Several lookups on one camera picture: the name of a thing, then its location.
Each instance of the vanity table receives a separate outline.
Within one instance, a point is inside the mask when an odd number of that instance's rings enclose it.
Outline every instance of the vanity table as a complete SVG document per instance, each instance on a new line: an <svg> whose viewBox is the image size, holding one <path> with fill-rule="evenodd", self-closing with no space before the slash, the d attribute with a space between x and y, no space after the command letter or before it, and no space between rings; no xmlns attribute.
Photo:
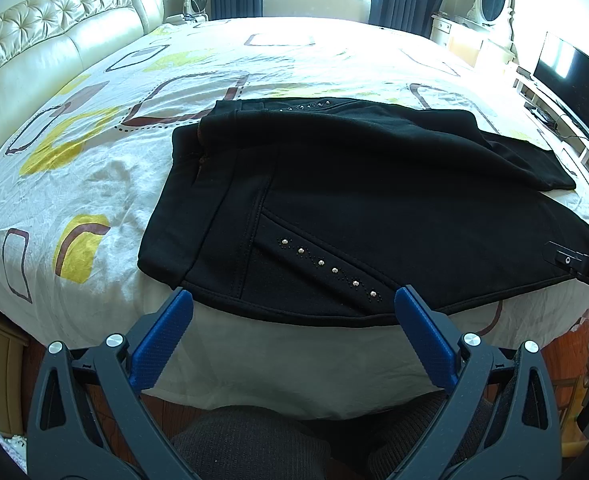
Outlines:
<svg viewBox="0 0 589 480"><path fill-rule="evenodd" d="M513 0L475 0L467 16L433 14L430 39L446 47L479 72L502 75L515 59Z"/></svg>

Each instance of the black pants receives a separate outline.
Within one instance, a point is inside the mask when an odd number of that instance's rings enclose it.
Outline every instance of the black pants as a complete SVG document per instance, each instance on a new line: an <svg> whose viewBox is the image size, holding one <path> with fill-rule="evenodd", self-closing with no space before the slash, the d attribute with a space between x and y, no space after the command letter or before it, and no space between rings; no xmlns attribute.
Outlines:
<svg viewBox="0 0 589 480"><path fill-rule="evenodd" d="M172 444L202 480L325 480L331 457L367 480L385 480L444 400L433 392L351 420L296 421L264 408L226 406L202 415ZM481 401L451 465L476 452L491 409Z"/></svg>

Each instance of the patterned bedsheet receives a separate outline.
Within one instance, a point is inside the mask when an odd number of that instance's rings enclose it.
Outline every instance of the patterned bedsheet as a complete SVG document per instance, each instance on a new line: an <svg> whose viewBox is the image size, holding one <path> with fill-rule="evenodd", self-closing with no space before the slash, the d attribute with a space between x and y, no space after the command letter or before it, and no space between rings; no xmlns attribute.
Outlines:
<svg viewBox="0 0 589 480"><path fill-rule="evenodd" d="M217 100L282 96L464 108L484 130L549 149L516 93L424 38L312 18L162 25L71 81L0 149L0 310L44 344L78 348L158 309L170 290L136 262L172 130ZM589 224L589 190L575 179L576 191L548 195ZM452 319L492 344L545 345L586 310L589 287L571 281ZM197 304L150 393L344 418L430 389L398 327L287 326Z"/></svg>

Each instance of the tufted headboard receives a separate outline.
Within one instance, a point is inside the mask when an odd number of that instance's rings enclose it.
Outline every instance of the tufted headboard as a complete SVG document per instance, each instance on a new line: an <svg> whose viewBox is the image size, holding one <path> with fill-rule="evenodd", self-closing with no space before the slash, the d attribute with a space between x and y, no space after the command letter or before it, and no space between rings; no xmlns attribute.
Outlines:
<svg viewBox="0 0 589 480"><path fill-rule="evenodd" d="M0 147L85 69L163 22L163 0L26 0L0 14Z"/></svg>

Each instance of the tv screen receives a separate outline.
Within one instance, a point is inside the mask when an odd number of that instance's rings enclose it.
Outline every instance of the tv screen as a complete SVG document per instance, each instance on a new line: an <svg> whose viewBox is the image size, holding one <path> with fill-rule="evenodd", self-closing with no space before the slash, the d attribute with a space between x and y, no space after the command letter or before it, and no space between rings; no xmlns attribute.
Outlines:
<svg viewBox="0 0 589 480"><path fill-rule="evenodd" d="M548 32L533 75L589 129L589 56Z"/></svg>

